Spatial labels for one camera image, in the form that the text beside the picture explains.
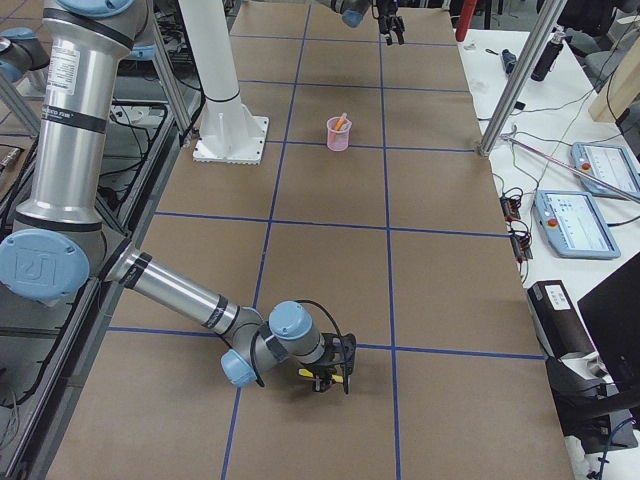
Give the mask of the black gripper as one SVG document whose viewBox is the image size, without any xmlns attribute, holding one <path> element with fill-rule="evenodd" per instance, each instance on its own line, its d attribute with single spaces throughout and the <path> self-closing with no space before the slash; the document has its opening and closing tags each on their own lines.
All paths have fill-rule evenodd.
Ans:
<svg viewBox="0 0 640 480">
<path fill-rule="evenodd" d="M 317 361 L 321 373 L 313 374 L 313 392 L 326 392 L 334 385 L 334 375 L 340 369 L 341 385 L 345 395 L 350 392 L 350 377 L 352 366 L 345 361 L 345 346 L 342 338 L 337 334 L 323 333 L 324 353 Z"/>
<path fill-rule="evenodd" d="M 376 0 L 375 19 L 379 20 L 379 31 L 387 45 L 392 44 L 392 34 L 389 21 L 392 19 L 392 31 L 396 34 L 397 43 L 405 43 L 405 25 L 401 16 L 397 16 L 398 2 L 396 0 Z"/>
</svg>

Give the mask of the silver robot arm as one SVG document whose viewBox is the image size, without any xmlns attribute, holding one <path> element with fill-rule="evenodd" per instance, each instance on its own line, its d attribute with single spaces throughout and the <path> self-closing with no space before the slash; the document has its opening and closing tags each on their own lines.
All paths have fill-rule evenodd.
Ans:
<svg viewBox="0 0 640 480">
<path fill-rule="evenodd" d="M 405 25 L 403 18 L 398 14 L 397 1 L 320 0 L 319 3 L 339 14 L 343 23 L 350 28 L 359 26 L 365 15 L 370 12 L 377 22 L 379 34 L 387 45 L 391 46 L 394 43 L 393 36 L 396 36 L 399 45 L 405 43 Z"/>
<path fill-rule="evenodd" d="M 154 300 L 228 346 L 222 368 L 238 387 L 260 383 L 287 359 L 316 392 L 347 386 L 356 340 L 322 332 L 305 299 L 278 304 L 268 317 L 237 305 L 139 250 L 124 218 L 97 211 L 107 124 L 120 62 L 156 30 L 149 1 L 48 1 L 52 36 L 39 148 L 29 198 L 1 243 L 1 281 L 40 302 L 59 300 L 96 277 Z"/>
</svg>

